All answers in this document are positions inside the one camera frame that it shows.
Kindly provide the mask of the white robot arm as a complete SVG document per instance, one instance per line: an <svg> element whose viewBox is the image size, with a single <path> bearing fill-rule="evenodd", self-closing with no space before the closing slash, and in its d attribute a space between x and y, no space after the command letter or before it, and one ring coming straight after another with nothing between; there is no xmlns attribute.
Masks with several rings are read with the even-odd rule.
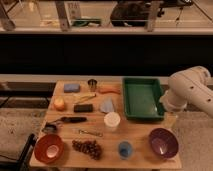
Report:
<svg viewBox="0 0 213 171"><path fill-rule="evenodd" d="M207 87L210 72L203 66L178 71L168 78L169 89L159 102L167 112L182 112L188 103L213 118L213 90Z"/></svg>

